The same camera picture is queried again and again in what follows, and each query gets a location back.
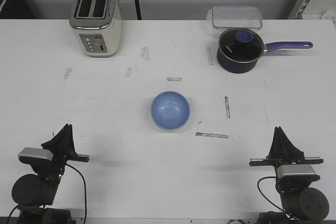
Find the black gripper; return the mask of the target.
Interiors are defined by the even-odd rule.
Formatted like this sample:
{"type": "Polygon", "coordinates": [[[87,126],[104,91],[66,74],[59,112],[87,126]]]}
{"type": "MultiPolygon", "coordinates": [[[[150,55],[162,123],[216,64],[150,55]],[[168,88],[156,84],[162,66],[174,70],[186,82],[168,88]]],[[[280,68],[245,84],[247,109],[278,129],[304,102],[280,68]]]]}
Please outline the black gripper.
{"type": "Polygon", "coordinates": [[[251,158],[249,166],[272,166],[275,169],[277,190],[303,190],[308,188],[313,182],[319,181],[320,176],[316,173],[313,176],[288,176],[278,179],[277,168],[282,165],[291,164],[309,164],[312,166],[323,163],[322,158],[312,157],[304,159],[304,156],[304,152],[292,144],[283,129],[275,127],[269,154],[266,158],[251,158]]]}
{"type": "Polygon", "coordinates": [[[50,184],[60,183],[68,161],[87,163],[90,160],[89,155],[76,153],[71,124],[65,124],[51,140],[42,143],[41,147],[51,151],[54,157],[49,163],[31,164],[31,167],[38,178],[50,184]]]}

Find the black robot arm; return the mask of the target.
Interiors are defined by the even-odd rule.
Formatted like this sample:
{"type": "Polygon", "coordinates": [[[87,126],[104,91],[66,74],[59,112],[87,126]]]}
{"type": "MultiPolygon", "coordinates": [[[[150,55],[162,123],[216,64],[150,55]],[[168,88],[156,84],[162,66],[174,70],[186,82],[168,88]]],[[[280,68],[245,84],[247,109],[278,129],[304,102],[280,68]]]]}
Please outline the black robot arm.
{"type": "Polygon", "coordinates": [[[89,162],[88,155],[75,151],[72,125],[65,126],[41,148],[25,147],[18,154],[23,164],[31,166],[34,174],[20,177],[12,187],[12,199],[19,210],[17,223],[76,223],[67,209],[51,208],[68,161],[89,162]]]}
{"type": "Polygon", "coordinates": [[[305,157],[281,127],[276,127],[268,156],[250,159],[249,166],[272,166],[275,169],[275,189],[281,207],[278,212],[261,212],[257,223],[323,223],[329,214],[329,202],[323,192],[310,187],[320,180],[312,165],[322,164],[321,157],[305,157]]]}

